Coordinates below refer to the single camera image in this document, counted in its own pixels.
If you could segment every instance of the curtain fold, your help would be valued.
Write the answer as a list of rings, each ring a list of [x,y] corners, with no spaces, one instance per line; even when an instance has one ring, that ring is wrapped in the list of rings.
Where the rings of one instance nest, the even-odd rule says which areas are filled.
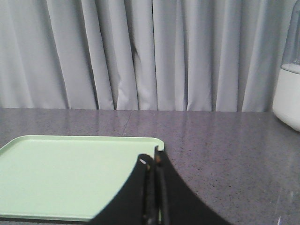
[[[0,107],[270,110],[295,0],[2,0]]]

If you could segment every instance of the gray speckled countertop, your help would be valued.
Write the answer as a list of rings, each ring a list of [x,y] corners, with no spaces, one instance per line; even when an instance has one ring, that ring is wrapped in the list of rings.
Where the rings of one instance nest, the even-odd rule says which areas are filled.
[[[300,224],[300,134],[272,113],[0,109],[0,147],[22,135],[156,137],[232,224]]]

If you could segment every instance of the white appliance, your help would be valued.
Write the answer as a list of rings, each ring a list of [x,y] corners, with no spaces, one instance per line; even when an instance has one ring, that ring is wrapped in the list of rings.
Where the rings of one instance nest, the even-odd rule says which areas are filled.
[[[284,123],[300,131],[300,0],[292,11],[273,112]]]

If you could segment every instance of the plastic tray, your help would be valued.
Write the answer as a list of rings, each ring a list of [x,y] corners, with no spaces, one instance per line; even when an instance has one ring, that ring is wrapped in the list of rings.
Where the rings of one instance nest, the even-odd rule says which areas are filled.
[[[0,217],[88,221],[117,194],[156,138],[42,136],[0,149]]]

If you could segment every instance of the black plastic piece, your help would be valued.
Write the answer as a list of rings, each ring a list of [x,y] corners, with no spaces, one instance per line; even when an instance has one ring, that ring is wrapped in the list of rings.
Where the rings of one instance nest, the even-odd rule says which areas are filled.
[[[124,186],[87,225],[143,225],[145,221],[148,222],[146,218],[155,213],[154,208],[156,208],[154,204],[145,202],[146,195],[153,195],[147,196],[149,201],[155,199],[154,190],[151,191],[151,186],[154,188],[154,184],[149,184],[148,177],[151,176],[148,174],[149,169],[153,170],[153,159],[145,154],[139,155]]]
[[[205,205],[185,184],[173,168],[165,151],[155,152],[156,162],[164,171],[171,225],[230,225]]]

